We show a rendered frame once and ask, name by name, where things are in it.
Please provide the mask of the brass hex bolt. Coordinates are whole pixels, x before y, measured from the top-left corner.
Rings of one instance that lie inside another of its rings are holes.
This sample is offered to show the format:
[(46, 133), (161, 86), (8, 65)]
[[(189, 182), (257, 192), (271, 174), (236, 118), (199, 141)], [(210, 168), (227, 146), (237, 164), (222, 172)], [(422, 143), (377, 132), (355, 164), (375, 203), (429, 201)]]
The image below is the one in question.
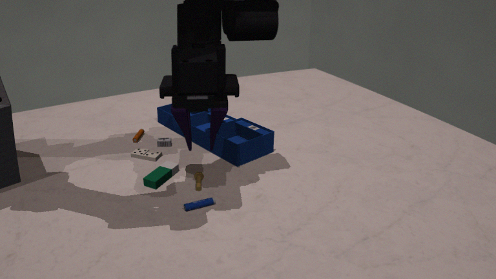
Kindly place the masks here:
[(202, 172), (196, 172), (194, 175), (194, 178), (196, 179), (196, 190), (201, 191), (202, 189), (202, 179), (204, 178), (204, 175)]

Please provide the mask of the white domino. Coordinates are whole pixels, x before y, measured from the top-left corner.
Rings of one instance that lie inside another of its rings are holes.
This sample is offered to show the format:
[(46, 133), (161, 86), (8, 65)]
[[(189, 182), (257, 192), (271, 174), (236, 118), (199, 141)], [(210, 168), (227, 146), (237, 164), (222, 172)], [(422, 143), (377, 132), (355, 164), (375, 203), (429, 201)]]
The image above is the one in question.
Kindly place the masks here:
[(139, 159), (149, 160), (149, 161), (157, 161), (162, 156), (162, 152), (155, 151), (155, 150), (149, 150), (149, 149), (137, 148), (133, 152), (131, 152), (130, 155), (133, 158), (139, 158)]

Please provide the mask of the dark blue cylinder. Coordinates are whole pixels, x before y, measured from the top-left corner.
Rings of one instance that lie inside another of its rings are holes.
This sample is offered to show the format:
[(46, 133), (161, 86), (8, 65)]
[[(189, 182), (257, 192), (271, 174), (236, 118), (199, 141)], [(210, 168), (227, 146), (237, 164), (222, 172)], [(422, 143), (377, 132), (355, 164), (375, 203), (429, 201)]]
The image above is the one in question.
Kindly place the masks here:
[(216, 203), (216, 201), (215, 201), (214, 197), (212, 197), (212, 198), (207, 198), (207, 199), (204, 199), (204, 200), (199, 200), (199, 201), (194, 201), (194, 202), (191, 202), (191, 203), (186, 203), (183, 206), (184, 206), (185, 211), (191, 211), (193, 209), (199, 209), (199, 208), (202, 208), (202, 207), (214, 205), (215, 203)]

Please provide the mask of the dark blue rack of bins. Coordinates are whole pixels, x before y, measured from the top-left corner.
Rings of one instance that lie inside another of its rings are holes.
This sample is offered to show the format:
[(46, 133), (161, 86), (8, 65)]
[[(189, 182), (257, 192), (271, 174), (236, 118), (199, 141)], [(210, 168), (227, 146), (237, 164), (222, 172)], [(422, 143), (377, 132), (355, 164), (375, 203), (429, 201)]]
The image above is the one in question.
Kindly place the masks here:
[[(183, 136), (171, 113), (171, 105), (157, 107), (158, 123)], [(211, 108), (190, 112), (192, 142), (239, 167), (274, 151), (274, 131), (244, 118), (226, 115), (210, 150)]]

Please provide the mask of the orange cylinder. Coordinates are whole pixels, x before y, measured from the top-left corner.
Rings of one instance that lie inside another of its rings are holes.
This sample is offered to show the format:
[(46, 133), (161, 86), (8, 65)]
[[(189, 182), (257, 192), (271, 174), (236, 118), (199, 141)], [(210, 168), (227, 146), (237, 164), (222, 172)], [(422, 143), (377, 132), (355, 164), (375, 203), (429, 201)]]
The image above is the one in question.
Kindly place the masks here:
[(141, 136), (143, 135), (143, 133), (144, 133), (144, 130), (143, 129), (140, 129), (138, 131), (138, 133), (133, 137), (133, 139), (132, 139), (133, 142), (136, 143), (141, 138)]

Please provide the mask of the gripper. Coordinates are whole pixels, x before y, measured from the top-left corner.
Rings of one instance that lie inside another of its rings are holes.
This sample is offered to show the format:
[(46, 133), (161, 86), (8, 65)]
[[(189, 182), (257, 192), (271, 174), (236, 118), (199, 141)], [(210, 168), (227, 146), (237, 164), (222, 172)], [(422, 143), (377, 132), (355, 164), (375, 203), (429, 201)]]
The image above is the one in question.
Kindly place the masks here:
[[(203, 48), (212, 48), (221, 45), (221, 41), (203, 44)], [(194, 48), (194, 43), (182, 43), (178, 41), (178, 47)], [(225, 75), (225, 88), (218, 88), (218, 95), (214, 96), (214, 108), (212, 108), (210, 127), (210, 148), (213, 150), (216, 134), (228, 112), (227, 96), (239, 97), (240, 86), (236, 74)], [(172, 75), (164, 76), (160, 85), (160, 98), (171, 97), (171, 113), (185, 136), (189, 151), (192, 150), (191, 117), (187, 108), (182, 108), (181, 96), (178, 91), (172, 89)]]

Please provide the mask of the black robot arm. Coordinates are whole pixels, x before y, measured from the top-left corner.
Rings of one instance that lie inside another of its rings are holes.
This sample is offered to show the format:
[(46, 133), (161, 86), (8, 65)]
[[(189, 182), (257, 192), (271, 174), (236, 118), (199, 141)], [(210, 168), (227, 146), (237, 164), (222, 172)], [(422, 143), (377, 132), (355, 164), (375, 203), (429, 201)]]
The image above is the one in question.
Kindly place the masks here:
[(194, 48), (173, 45), (171, 50), (172, 89), (178, 86), (183, 109), (208, 112), (218, 88), (225, 88), (225, 44), (203, 44), (220, 41), (222, 27), (229, 41), (273, 40), (278, 8), (277, 0), (184, 0), (177, 5), (178, 41), (194, 43)]

